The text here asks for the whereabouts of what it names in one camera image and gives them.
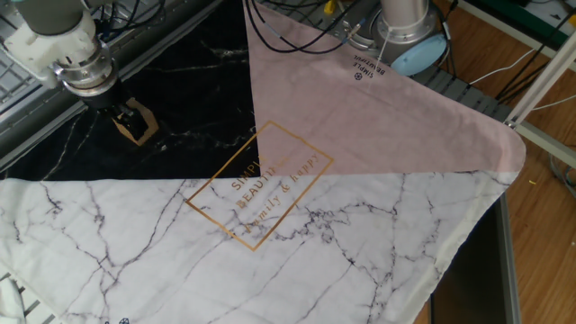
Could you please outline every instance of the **black fabric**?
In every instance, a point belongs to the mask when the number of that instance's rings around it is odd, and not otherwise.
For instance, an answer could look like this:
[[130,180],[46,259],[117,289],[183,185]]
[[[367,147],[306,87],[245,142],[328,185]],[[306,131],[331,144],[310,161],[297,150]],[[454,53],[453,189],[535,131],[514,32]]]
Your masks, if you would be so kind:
[[[142,147],[87,110],[47,137],[0,178],[25,180],[210,178],[255,131],[248,39],[241,1],[228,1],[166,49],[126,88],[160,130]],[[256,141],[221,176],[257,160]]]

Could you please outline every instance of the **white marble-patterned cloth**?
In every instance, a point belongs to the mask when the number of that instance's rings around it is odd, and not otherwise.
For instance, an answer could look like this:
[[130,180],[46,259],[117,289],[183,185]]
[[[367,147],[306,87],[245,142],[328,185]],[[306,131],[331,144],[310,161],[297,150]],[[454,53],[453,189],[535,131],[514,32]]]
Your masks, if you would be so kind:
[[[263,15],[299,43],[317,34]],[[60,320],[410,323],[516,178],[525,151],[506,126],[387,67],[367,91],[353,49],[280,55],[247,33],[256,127],[277,121],[334,164],[255,251],[185,203],[207,180],[0,182],[0,261]],[[282,154],[273,135],[260,154]],[[219,193],[234,181],[196,206],[229,212]]]

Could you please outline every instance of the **gray metal grid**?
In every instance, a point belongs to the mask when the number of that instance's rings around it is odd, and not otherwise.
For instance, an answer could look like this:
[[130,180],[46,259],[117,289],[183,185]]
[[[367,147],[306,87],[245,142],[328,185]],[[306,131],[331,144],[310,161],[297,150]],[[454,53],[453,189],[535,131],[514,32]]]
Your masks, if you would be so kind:
[[18,280],[14,279],[12,274],[0,265],[0,282],[3,280],[13,280],[18,287],[18,292],[22,296],[22,304],[24,306],[24,317],[26,318],[26,323],[28,324],[55,324],[56,316],[52,314],[52,311],[48,306],[41,303],[36,294],[26,289]]
[[[122,27],[131,15],[136,0],[121,0],[116,3],[116,16],[112,27]],[[148,19],[157,10],[158,0],[141,0],[135,15],[136,21]],[[104,8],[105,17],[112,12],[112,5]],[[100,18],[101,10],[94,10],[93,17]],[[9,0],[0,1],[0,41],[10,37],[23,24],[23,18]],[[42,89],[34,77],[15,64],[0,51],[0,116],[16,106],[24,97]]]

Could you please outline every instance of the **black cable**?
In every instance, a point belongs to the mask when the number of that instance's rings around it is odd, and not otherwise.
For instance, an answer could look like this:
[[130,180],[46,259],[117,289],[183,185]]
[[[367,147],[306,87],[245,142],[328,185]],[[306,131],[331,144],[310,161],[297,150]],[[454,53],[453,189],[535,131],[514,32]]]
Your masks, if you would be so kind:
[[130,27],[130,25],[132,23],[134,23],[134,18],[136,17],[136,12],[138,11],[138,6],[140,5],[140,0],[136,0],[134,2],[134,7],[132,8],[132,13],[130,14],[130,17],[128,18],[128,22],[126,22],[126,24],[124,25],[124,29]]
[[276,1],[264,0],[265,3],[269,3],[271,5],[288,7],[288,8],[305,8],[305,7],[309,7],[309,6],[325,5],[328,1],[329,0],[318,1],[317,3],[312,3],[312,4],[283,4],[283,3],[276,2]]
[[562,26],[568,22],[568,20],[574,15],[576,14],[576,8],[572,9],[568,15],[566,15],[566,17],[564,17],[564,19],[562,19],[562,21],[556,26],[556,28],[554,28],[554,30],[552,31],[552,33],[550,33],[550,35],[546,38],[546,40],[542,43],[542,45],[540,46],[540,48],[536,51],[536,53],[534,53],[534,55],[532,55],[532,58],[530,58],[530,60],[522,67],[522,69],[520,69],[520,71],[518,71],[518,73],[516,73],[516,75],[514,77],[512,77],[512,79],[504,86],[504,88],[502,90],[500,90],[500,92],[498,93],[498,95],[496,95],[496,100],[500,100],[502,97],[504,97],[505,95],[507,95],[509,93],[509,87],[512,86],[512,84],[522,75],[524,74],[524,72],[526,71],[526,69],[528,68],[528,66],[530,66],[530,64],[532,64],[532,62],[534,62],[534,60],[536,59],[536,57],[540,54],[540,52],[542,52],[542,50],[544,49],[544,47],[546,46],[545,44],[560,30],[560,28],[562,28]]
[[448,50],[450,50],[450,52],[448,53],[448,56],[450,56],[450,58],[448,58],[446,60],[446,71],[448,73],[450,73],[450,64],[448,63],[448,60],[450,60],[450,63],[452,63],[452,75],[454,77],[458,77],[458,75],[456,74],[456,64],[455,64],[455,60],[454,60],[454,48],[452,46],[452,40],[450,39],[450,37],[448,37],[448,35],[450,34],[450,31],[448,31],[446,29],[446,26],[448,25],[448,22],[446,20],[446,17],[444,17],[444,14],[442,13],[442,10],[440,10],[440,8],[432,1],[429,2],[430,5],[432,6],[432,8],[434,10],[436,10],[436,12],[438,13],[438,19],[440,20],[440,24],[442,25],[442,31],[444,32],[444,35],[446,37],[446,42],[448,43]]
[[301,12],[298,9],[293,9],[293,11],[297,14],[300,14],[302,17],[304,17],[304,20],[306,20],[308,23],[310,23],[312,26],[315,26],[316,24],[310,19],[310,17],[306,14]]
[[262,14],[258,11],[257,5],[256,5],[256,0],[251,0],[252,5],[254,7],[254,11],[256,13],[256,15],[258,16],[258,18],[260,19],[260,21],[265,25],[268,26],[271,31],[276,34],[276,37],[278,37],[280,40],[282,40],[284,43],[288,44],[290,47],[292,47],[292,49],[276,49],[274,47],[272,47],[264,38],[264,36],[262,36],[262,34],[260,33],[260,30],[257,28],[256,23],[254,22],[254,17],[252,15],[252,11],[250,10],[250,0],[245,0],[245,4],[247,7],[247,13],[248,13],[248,19],[250,20],[250,23],[252,24],[252,27],[254,28],[254,31],[256,32],[256,35],[258,36],[258,38],[266,45],[267,48],[269,48],[270,50],[277,52],[277,53],[283,53],[283,54],[288,54],[288,53],[294,53],[296,51],[301,51],[307,54],[326,54],[326,53],[330,53],[333,50],[337,50],[339,49],[344,42],[341,42],[340,44],[338,44],[336,47],[332,48],[332,49],[327,49],[327,50],[323,50],[323,51],[309,51],[306,50],[308,47],[314,45],[316,42],[318,42],[318,40],[322,37],[324,37],[324,35],[326,35],[330,30],[332,30],[343,18],[344,16],[350,11],[352,10],[352,8],[354,8],[354,6],[356,6],[358,3],[360,3],[362,0],[356,0],[354,1],[339,17],[337,17],[334,22],[332,22],[332,24],[325,30],[323,31],[318,37],[316,37],[314,40],[310,41],[309,43],[300,46],[300,47],[296,47],[295,45],[293,45],[292,43],[290,43],[287,39],[285,39],[282,35],[279,35],[276,31],[274,31],[272,29],[272,27],[269,27],[269,25],[267,24],[266,20],[264,19],[264,17],[262,16]]
[[[530,85],[532,85],[532,83],[534,82],[534,78],[533,76],[537,76],[547,65],[548,63],[544,63],[543,65],[541,65],[540,67],[538,67],[537,69],[535,69],[534,71],[530,72],[530,74],[528,74],[527,76],[524,76],[523,78],[521,78],[518,82],[516,82],[511,88],[508,89],[507,91],[507,95],[510,94],[511,92],[517,90],[517,88],[519,86],[522,86],[522,84],[524,84],[526,81],[530,80]],[[501,104],[504,104],[505,101],[509,100],[511,101],[512,99],[514,99],[516,96],[520,95],[522,92],[524,92],[524,90],[526,90],[527,87],[522,87],[521,91],[518,92],[514,92],[513,94],[510,94],[508,96],[506,96],[505,98],[501,99],[499,102]]]
[[158,0],[158,2],[157,2],[158,9],[147,20],[145,20],[144,22],[135,22],[133,25],[131,25],[129,27],[124,26],[121,28],[111,29],[111,32],[126,32],[129,30],[139,28],[141,26],[149,25],[150,23],[154,22],[162,13],[166,13],[165,12],[165,4],[166,4],[166,0]]
[[458,6],[458,0],[454,0],[451,4],[450,4],[450,9],[448,9],[448,13],[446,14],[446,20],[448,21],[448,17],[450,17],[450,14],[452,13],[452,11],[456,10],[456,7]]
[[517,91],[515,91],[514,93],[509,94],[505,98],[499,100],[499,104],[509,104],[510,102],[512,102],[512,100],[514,100],[514,98],[516,98],[517,96],[519,96],[523,92],[525,92],[536,81],[537,77],[538,77],[537,75],[533,75],[533,77],[531,77],[529,80],[527,80],[526,84],[522,85]]

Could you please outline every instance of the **cloth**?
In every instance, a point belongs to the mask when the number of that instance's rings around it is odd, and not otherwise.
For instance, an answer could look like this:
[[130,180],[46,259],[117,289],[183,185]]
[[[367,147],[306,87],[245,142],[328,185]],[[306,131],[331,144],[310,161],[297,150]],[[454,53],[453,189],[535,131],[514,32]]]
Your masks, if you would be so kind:
[[[262,14],[297,43],[318,33]],[[411,323],[518,175],[505,125],[388,67],[370,77],[352,48],[281,55],[246,31],[257,133],[222,176],[0,183],[0,261],[64,322]]]
[[22,296],[10,279],[0,282],[0,324],[25,324]]

